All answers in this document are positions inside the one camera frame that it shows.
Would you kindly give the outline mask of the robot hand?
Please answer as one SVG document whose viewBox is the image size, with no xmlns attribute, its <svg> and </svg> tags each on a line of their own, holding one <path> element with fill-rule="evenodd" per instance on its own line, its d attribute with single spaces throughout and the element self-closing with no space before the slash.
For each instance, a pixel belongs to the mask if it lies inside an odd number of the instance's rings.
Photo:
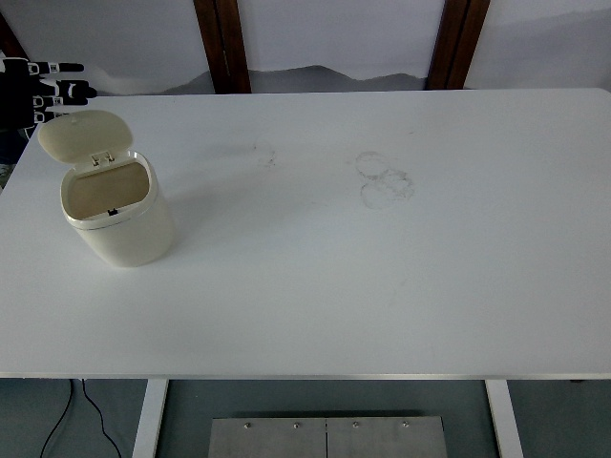
<svg viewBox="0 0 611 458">
<path fill-rule="evenodd" d="M 70 62 L 1 59 L 1 131 L 34 127 L 62 116 L 54 107 L 85 106 L 97 90 L 84 79 L 57 79 L 59 73 L 82 73 Z"/>
</svg>

